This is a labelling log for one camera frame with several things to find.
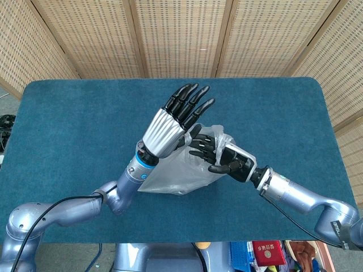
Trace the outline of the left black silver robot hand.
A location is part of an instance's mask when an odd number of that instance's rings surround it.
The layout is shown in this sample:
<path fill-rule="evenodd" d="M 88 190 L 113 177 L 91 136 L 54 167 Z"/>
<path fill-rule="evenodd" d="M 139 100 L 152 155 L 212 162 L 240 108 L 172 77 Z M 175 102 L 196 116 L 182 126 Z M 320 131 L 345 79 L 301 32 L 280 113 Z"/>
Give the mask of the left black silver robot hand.
<path fill-rule="evenodd" d="M 157 158 L 169 156 L 186 132 L 214 104 L 215 99 L 211 98 L 198 105 L 210 89 L 198 87 L 197 83 L 180 87 L 157 111 L 142 137 L 148 154 Z"/>

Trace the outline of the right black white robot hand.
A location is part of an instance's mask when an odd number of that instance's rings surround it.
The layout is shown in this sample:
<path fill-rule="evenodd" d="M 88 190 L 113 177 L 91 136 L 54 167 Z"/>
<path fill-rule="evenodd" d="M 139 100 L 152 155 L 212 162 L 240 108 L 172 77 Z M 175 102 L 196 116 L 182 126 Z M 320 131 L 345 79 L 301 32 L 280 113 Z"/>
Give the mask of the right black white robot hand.
<path fill-rule="evenodd" d="M 210 164 L 208 171 L 211 173 L 228 174 L 239 182 L 247 182 L 256 169 L 255 157 L 233 143 L 228 143 L 222 148 L 219 164 L 216 140 L 211 136 L 198 134 L 189 146 L 194 148 L 189 151 L 191 155 L 200 157 Z"/>

